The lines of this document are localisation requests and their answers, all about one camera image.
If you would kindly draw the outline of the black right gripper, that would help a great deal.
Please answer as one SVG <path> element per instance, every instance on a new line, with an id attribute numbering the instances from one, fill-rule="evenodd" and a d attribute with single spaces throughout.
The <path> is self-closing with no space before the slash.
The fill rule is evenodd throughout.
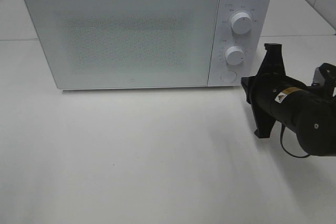
<path id="1" fill-rule="evenodd" d="M 265 57 L 256 76 L 242 77 L 241 86 L 251 105 L 258 138 L 269 138 L 276 121 L 291 130 L 311 130 L 312 93 L 285 76 L 282 44 L 265 43 Z"/>

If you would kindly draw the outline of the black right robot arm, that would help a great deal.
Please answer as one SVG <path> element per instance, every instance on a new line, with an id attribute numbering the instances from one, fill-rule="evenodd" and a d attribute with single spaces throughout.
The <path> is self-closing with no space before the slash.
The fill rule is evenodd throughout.
<path id="1" fill-rule="evenodd" d="M 310 86 L 286 75 L 282 45 L 266 43 L 266 55 L 255 76 L 241 86 L 253 111 L 258 138 L 269 138 L 275 122 L 290 129 L 309 156 L 335 156 L 335 66 L 323 63 Z"/>

